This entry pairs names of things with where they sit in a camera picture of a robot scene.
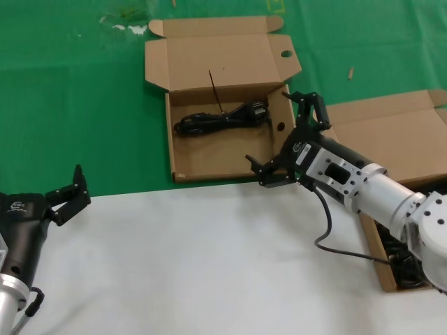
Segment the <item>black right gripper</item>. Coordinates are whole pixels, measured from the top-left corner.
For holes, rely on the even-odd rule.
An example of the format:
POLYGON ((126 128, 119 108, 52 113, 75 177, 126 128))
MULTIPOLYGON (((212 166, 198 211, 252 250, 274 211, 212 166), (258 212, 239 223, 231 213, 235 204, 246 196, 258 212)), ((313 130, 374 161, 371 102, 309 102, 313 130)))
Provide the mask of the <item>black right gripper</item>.
POLYGON ((369 181, 376 166, 364 156, 323 135, 331 128, 322 96, 281 93, 298 105, 295 128, 280 154, 262 164, 246 155, 260 186, 274 188, 297 181, 369 181))

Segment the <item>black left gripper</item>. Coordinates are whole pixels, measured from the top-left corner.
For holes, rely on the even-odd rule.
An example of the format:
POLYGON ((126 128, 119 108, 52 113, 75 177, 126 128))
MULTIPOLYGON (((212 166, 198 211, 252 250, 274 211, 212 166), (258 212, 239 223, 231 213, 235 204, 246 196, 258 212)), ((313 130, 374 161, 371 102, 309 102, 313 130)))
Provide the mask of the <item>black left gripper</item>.
POLYGON ((80 164, 75 166, 72 184, 37 193, 1 194, 1 236, 8 247, 1 273, 23 283, 33 283, 41 250, 47 238, 50 218, 63 226, 89 204, 91 198, 80 164))

